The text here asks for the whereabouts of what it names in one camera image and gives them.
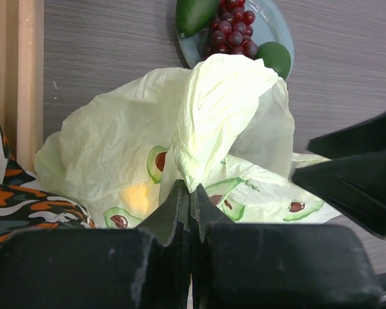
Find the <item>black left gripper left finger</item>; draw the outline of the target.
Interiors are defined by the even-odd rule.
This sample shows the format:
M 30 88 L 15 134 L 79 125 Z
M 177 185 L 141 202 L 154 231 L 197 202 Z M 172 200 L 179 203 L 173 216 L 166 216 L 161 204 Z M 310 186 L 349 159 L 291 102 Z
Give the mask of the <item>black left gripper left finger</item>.
M 182 180 L 134 229 L 18 232 L 0 249 L 0 308 L 186 308 Z

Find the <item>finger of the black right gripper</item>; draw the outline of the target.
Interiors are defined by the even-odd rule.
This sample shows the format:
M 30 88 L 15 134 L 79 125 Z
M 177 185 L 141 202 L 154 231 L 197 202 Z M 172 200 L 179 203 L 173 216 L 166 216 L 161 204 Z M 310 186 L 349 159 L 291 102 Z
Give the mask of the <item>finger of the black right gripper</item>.
M 386 112 L 309 141 L 307 150 L 325 158 L 342 158 L 386 150 Z
M 386 151 L 296 169 L 291 180 L 367 232 L 386 238 Z

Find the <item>red grape bunch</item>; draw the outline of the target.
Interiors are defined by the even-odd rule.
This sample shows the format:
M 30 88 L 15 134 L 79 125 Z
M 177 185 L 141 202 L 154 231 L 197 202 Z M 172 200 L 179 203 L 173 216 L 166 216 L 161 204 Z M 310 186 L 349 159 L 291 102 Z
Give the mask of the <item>red grape bunch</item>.
M 208 35 L 201 58 L 216 53 L 244 55 L 253 59 L 258 45 L 252 40 L 256 15 L 242 0 L 220 1 L 216 15 L 208 25 Z

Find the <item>light green plastic bag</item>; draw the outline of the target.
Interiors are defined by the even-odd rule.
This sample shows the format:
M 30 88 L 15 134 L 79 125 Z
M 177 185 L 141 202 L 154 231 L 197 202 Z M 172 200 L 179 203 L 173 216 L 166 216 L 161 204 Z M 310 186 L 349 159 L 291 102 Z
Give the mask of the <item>light green plastic bag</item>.
M 262 60 L 213 55 L 96 96 L 35 156 L 39 182 L 98 228 L 137 226 L 181 180 L 238 223 L 325 223 L 338 212 L 290 182 L 321 156 L 293 150 L 287 85 Z

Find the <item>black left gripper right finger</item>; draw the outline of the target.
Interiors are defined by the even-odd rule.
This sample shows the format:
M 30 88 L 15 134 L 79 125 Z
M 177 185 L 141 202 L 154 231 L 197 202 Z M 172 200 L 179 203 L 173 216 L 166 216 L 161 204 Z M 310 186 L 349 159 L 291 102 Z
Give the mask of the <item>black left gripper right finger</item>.
M 342 225 L 234 223 L 191 196 L 194 308 L 376 308 L 381 284 Z

